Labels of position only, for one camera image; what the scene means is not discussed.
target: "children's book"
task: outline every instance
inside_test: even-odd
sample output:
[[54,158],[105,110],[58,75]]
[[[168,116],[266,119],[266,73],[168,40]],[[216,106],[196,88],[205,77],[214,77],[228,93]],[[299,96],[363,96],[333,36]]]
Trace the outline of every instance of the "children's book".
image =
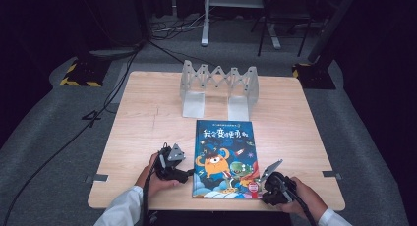
[[194,198],[260,198],[252,122],[198,120]]

